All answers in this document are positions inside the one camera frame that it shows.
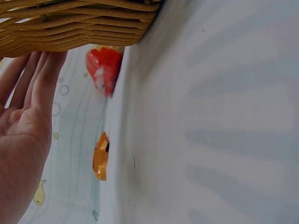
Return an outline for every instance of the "red toy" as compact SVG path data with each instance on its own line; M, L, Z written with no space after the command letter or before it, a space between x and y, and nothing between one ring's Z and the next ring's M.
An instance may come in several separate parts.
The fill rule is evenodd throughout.
M95 86L106 97L113 94L124 48L98 46L86 54L86 67Z

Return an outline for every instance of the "hand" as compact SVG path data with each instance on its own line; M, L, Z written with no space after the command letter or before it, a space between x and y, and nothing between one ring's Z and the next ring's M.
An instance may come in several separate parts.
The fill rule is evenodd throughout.
M19 221L41 179L51 146L53 98L65 58L65 52L34 52L14 59L0 75L0 223Z

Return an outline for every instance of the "blue fish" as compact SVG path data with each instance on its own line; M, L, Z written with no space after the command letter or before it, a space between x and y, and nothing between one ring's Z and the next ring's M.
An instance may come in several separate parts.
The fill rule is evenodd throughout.
M97 211L95 211L95 210L93 210L93 217L94 217L94 219L97 221L98 220L98 218L99 218L99 213L97 212Z

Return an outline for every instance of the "wall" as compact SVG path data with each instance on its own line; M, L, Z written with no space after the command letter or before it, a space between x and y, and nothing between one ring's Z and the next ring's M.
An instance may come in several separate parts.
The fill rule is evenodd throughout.
M297 0L165 2L127 51L119 223L299 222L298 24Z

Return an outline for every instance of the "plastic toy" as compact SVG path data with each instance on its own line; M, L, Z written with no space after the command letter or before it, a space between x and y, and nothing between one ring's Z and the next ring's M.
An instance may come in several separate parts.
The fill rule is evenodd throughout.
M109 140L106 132L103 132L93 154L93 171L95 172L95 176L102 181L106 180L108 152Z
M124 47L98 46L86 54L86 67L96 88L106 97L113 94Z

